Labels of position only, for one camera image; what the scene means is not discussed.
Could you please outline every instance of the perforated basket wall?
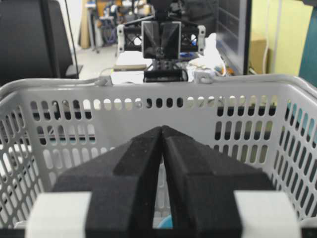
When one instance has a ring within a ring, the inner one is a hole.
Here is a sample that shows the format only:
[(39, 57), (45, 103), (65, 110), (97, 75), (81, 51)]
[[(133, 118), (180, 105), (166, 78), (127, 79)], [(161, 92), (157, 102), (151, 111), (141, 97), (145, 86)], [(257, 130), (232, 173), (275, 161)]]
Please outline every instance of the perforated basket wall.
[[(300, 219), (316, 216), (316, 98), (285, 83), (294, 81), (287, 76), (238, 79), (109, 87), (67, 81), (39, 87), (30, 80), (11, 90), (0, 101), (1, 226), (26, 220), (39, 192), (49, 191), (63, 171), (165, 124), (262, 168), (288, 193)], [(163, 165), (157, 196), (155, 216), (164, 217)]]

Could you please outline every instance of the white cable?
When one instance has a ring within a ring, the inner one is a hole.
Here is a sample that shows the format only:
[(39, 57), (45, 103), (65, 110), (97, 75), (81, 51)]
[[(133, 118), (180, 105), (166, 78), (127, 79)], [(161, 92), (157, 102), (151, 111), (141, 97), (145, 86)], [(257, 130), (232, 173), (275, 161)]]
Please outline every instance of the white cable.
[(227, 69), (226, 69), (226, 64), (224, 63), (223, 60), (221, 60), (222, 62), (222, 67), (223, 67), (223, 73), (222, 73), (222, 77), (227, 75)]
[(275, 73), (275, 69), (276, 69), (277, 46), (278, 46), (278, 40), (279, 40), (279, 32), (281, 29), (282, 5), (283, 5), (282, 0), (279, 0), (277, 26), (276, 26), (276, 33), (275, 33), (275, 45), (274, 45), (274, 52), (273, 52), (273, 63), (272, 63), (273, 72), (272, 73)]
[(262, 72), (263, 74), (266, 74), (266, 60), (267, 60), (267, 54), (268, 54), (268, 49), (269, 49), (269, 31), (268, 31), (268, 23), (269, 23), (269, 8), (270, 8), (270, 0), (267, 0), (267, 15), (266, 15), (266, 47), (265, 47), (265, 52), (263, 56), (263, 64), (262, 64)]

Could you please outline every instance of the monitor screen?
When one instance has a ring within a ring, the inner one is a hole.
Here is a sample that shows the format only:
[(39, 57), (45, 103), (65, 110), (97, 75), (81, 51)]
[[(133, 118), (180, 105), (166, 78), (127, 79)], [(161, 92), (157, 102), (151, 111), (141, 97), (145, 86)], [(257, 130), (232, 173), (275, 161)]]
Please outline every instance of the monitor screen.
[(220, 0), (217, 48), (235, 75), (248, 74), (251, 0)]

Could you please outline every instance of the basket handle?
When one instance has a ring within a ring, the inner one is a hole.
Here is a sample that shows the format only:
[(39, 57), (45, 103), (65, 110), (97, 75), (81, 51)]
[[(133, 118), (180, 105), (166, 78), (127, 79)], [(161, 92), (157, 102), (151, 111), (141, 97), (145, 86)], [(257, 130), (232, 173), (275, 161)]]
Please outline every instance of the basket handle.
[(33, 87), (69, 87), (69, 86), (112, 86), (110, 76), (103, 76), (94, 79), (55, 79), (55, 78), (34, 78), (20, 79), (5, 84), (0, 88), (0, 101), (12, 92), (20, 89)]
[(286, 74), (265, 74), (234, 77), (208, 77), (208, 73), (200, 73), (198, 83), (288, 83), (303, 89), (306, 93), (317, 99), (317, 88), (309, 82), (296, 76)]

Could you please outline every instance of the black chair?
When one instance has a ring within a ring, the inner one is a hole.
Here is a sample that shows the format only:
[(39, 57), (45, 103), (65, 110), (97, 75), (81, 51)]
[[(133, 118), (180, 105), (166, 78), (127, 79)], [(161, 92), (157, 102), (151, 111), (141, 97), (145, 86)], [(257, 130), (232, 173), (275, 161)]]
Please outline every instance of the black chair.
[(0, 85), (22, 78), (77, 78), (56, 0), (1, 1), (0, 34)]

